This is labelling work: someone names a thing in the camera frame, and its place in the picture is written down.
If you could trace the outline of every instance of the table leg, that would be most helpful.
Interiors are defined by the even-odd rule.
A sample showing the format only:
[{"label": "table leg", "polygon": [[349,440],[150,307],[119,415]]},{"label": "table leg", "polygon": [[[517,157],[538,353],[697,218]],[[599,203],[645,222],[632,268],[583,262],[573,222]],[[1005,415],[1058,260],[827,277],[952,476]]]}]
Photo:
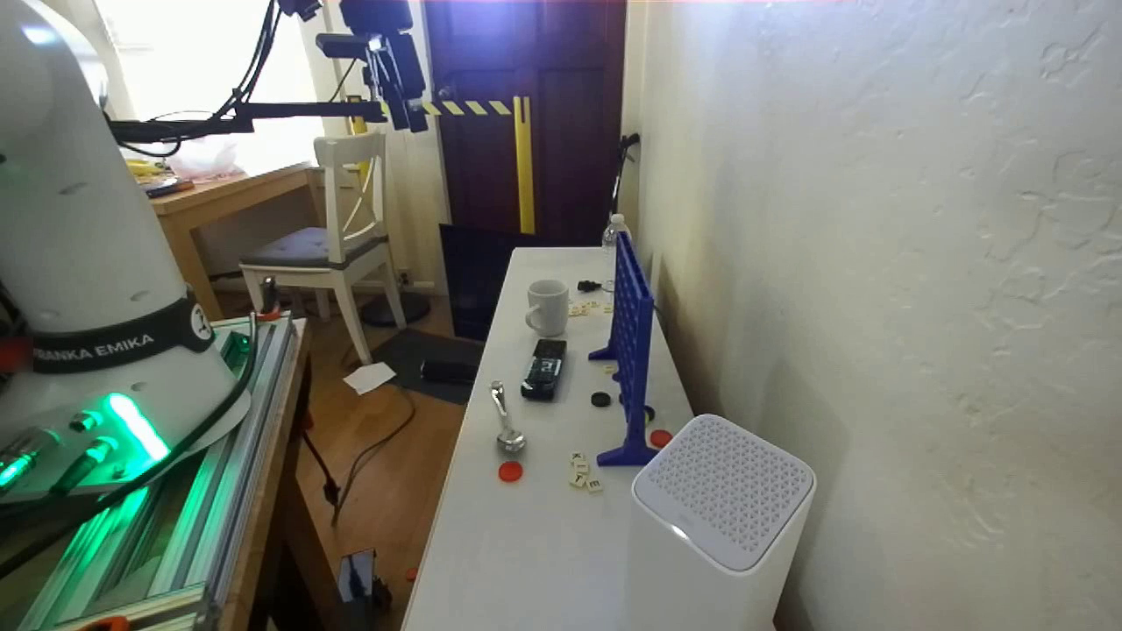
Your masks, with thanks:
[{"label": "table leg", "polygon": [[160,222],[160,228],[164,228],[164,239],[168,239],[171,258],[178,262],[178,273],[189,286],[189,293],[197,294],[197,301],[204,307],[206,319],[219,319],[219,307],[209,287],[209,273],[206,273],[206,262],[204,262],[199,246],[192,239],[192,228],[182,228],[176,222]]}]

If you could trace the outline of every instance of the white box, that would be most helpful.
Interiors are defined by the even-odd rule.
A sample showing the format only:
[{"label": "white box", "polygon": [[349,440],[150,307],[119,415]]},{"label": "white box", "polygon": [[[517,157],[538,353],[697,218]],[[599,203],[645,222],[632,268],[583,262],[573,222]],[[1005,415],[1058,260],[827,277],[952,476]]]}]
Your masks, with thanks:
[{"label": "white box", "polygon": [[632,484],[632,631],[765,631],[815,492],[813,470],[700,415]]}]

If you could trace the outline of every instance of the white chair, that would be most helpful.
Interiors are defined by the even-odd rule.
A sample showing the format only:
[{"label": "white chair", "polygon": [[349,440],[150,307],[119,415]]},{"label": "white chair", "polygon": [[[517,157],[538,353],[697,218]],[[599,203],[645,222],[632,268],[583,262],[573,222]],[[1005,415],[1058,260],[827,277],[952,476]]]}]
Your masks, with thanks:
[{"label": "white chair", "polygon": [[[278,287],[312,287],[317,317],[328,312],[327,293],[336,294],[358,358],[368,364],[371,346],[361,329],[355,307],[355,286],[383,268],[385,301],[397,329],[406,325],[389,234],[383,226],[385,211],[385,137],[317,137],[314,161],[321,168],[327,228],[299,228],[247,258],[242,258],[242,277],[252,310],[261,310],[261,281]],[[355,203],[343,203],[343,187],[355,184]]]}]

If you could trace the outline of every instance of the blue object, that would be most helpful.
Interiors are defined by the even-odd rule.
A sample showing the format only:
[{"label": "blue object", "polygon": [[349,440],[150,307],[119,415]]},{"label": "blue object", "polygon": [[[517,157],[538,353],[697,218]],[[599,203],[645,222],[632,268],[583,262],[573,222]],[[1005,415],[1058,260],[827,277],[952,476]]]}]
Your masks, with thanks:
[{"label": "blue object", "polygon": [[653,287],[638,270],[632,239],[619,233],[609,336],[604,351],[590,353],[590,363],[618,363],[626,436],[625,436],[625,447],[594,456],[599,467],[645,467],[655,456],[655,450],[645,447],[645,380],[648,380],[648,353],[653,353],[653,319],[655,319]]}]

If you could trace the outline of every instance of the window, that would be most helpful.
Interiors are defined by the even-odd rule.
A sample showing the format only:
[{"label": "window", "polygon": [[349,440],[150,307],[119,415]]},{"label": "window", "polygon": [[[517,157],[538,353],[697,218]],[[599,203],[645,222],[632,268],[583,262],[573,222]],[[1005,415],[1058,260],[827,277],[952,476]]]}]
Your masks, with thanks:
[{"label": "window", "polygon": [[[134,120],[204,120],[242,82],[271,0],[95,0],[125,85],[116,101]],[[314,69],[299,19],[281,19],[257,101],[312,101]],[[244,173],[312,161],[321,120],[271,120],[257,133],[184,145],[192,161]]]}]

